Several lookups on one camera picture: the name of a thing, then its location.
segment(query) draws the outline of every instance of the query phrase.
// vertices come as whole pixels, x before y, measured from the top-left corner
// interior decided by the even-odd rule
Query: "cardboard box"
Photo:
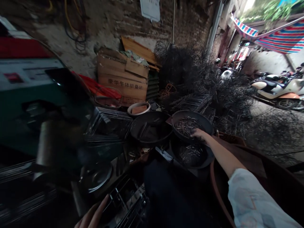
[[[148,67],[107,48],[99,51],[97,63],[98,83],[118,89],[123,96],[122,106],[146,101]]]

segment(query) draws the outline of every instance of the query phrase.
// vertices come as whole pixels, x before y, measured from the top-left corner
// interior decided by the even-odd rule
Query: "drain pipe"
[[[173,31],[172,31],[172,43],[174,44],[174,24],[175,24],[175,0],[174,0],[174,8],[173,8]]]
[[[223,0],[221,0],[220,4],[218,6],[218,11],[213,18],[213,26],[212,26],[211,31],[210,31],[211,35],[209,36],[208,43],[207,43],[207,52],[208,53],[211,52],[213,42],[214,42],[214,39],[215,39],[215,35],[216,35],[216,31],[217,31],[218,26],[219,26],[219,20],[221,18],[222,12],[223,12],[223,8],[224,8],[224,3],[223,3]]]
[[[295,65],[294,65],[293,61],[291,60],[290,56],[288,54],[283,54],[283,55],[284,55],[286,62],[288,63],[288,67],[290,67],[291,70],[293,72],[295,72],[296,68],[295,68]]]

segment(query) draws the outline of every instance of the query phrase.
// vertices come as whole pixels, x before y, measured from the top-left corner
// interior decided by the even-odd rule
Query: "person's hand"
[[[191,137],[198,137],[202,140],[205,140],[206,142],[209,141],[210,135],[204,132],[203,130],[196,128],[193,131],[194,133],[191,135]]]
[[[102,212],[105,209],[109,194],[103,199],[101,204],[94,204],[84,217],[75,225],[75,228],[97,228]]]

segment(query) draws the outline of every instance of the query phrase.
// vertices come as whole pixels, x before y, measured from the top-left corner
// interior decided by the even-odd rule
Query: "black cloth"
[[[156,160],[144,169],[149,197],[149,227],[217,227],[210,218],[191,207],[167,170]]]

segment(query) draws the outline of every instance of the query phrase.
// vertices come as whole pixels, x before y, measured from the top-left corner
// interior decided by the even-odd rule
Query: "wall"
[[[77,25],[77,11],[73,1],[68,5],[71,22]],[[130,36],[137,42],[154,49],[157,40],[172,42],[174,0],[160,0],[159,22],[151,22],[141,15],[140,0],[85,0],[89,38],[85,50],[77,50],[75,42],[67,37],[63,27],[61,8],[49,20],[48,0],[0,1],[0,15],[19,25],[34,38],[48,44],[72,70],[95,77],[94,49],[107,46],[121,48],[120,35]],[[184,46],[194,40],[206,43],[215,4],[208,0],[176,0],[174,40]]]
[[[242,39],[242,36],[236,31],[234,36],[233,36],[233,39],[231,41],[230,48],[227,52],[228,64],[231,63],[231,61],[232,61],[232,59],[235,55],[235,54],[231,54],[231,52],[239,50],[239,45],[240,45],[241,39]]]
[[[298,53],[289,54],[289,56],[294,63],[295,68],[297,68],[304,62],[304,49]],[[243,73],[252,74],[254,70],[280,74],[284,70],[291,71],[292,69],[288,66],[283,54],[273,51],[253,51],[244,65]]]
[[[235,26],[233,21],[230,19],[230,13],[235,11],[234,16],[240,17],[243,13],[247,0],[227,0],[223,12],[219,21],[217,35],[214,40],[212,51],[214,55],[217,57],[220,51],[220,45],[223,38],[223,33],[226,31],[227,26],[230,28],[228,32],[227,39],[224,44],[224,48],[226,49],[230,43],[230,40],[234,34]],[[229,54],[229,50],[226,49],[226,53],[223,52],[221,56],[221,64],[225,62],[226,56]]]

